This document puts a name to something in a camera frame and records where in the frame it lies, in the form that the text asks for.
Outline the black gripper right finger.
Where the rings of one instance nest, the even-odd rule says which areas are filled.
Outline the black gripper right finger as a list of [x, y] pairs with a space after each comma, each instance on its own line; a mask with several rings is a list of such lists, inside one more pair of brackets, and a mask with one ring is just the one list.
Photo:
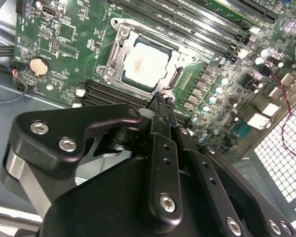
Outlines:
[[197, 148], [177, 124], [174, 104], [164, 100], [183, 163], [201, 185], [222, 237], [296, 237], [289, 221], [217, 150]]

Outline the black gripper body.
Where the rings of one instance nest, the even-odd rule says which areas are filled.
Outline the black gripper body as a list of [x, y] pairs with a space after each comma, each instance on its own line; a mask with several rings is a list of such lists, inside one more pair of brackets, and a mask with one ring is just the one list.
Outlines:
[[[50, 207], [40, 237], [157, 237], [143, 220], [142, 158], [123, 161], [60, 196]], [[199, 183], [180, 173], [183, 218], [172, 237], [218, 237], [220, 230]]]

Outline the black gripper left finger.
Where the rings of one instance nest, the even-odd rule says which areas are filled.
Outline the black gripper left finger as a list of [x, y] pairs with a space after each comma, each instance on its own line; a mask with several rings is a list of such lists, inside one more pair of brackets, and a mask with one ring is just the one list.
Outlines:
[[164, 100], [154, 96], [147, 116], [129, 104], [20, 114], [8, 139], [6, 172], [44, 220], [52, 204], [78, 186], [75, 174], [89, 139], [100, 150], [130, 148], [128, 159], [146, 161], [144, 222], [176, 227], [183, 218], [178, 153]]

